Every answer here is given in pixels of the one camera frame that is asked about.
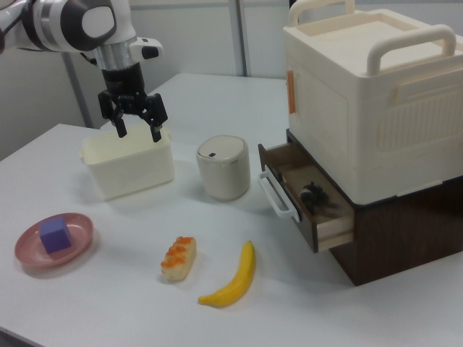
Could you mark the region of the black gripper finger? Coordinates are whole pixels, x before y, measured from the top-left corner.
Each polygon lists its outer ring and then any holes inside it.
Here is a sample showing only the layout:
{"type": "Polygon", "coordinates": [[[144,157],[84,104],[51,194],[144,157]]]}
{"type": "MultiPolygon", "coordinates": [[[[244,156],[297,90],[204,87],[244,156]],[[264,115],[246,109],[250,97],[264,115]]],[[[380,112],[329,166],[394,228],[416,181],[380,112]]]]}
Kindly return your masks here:
{"type": "Polygon", "coordinates": [[[161,129],[168,119],[167,112],[160,94],[145,95],[142,97],[139,117],[150,127],[154,142],[162,139],[161,129]]]}
{"type": "Polygon", "coordinates": [[[119,138],[127,135],[126,126],[124,124],[123,110],[117,102],[114,102],[111,93],[108,90],[98,94],[98,102],[101,110],[101,115],[105,120],[109,120],[116,128],[119,138]]]}

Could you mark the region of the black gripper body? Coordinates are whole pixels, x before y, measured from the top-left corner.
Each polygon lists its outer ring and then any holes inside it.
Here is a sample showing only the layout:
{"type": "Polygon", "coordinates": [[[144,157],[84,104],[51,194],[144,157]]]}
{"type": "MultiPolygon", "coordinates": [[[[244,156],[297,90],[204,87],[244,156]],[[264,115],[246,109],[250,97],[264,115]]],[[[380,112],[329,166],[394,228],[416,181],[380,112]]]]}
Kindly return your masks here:
{"type": "Polygon", "coordinates": [[[111,102],[117,104],[119,96],[132,98],[136,108],[145,107],[145,82],[139,64],[125,69],[103,70],[106,89],[100,93],[100,107],[112,108],[111,102]]]}

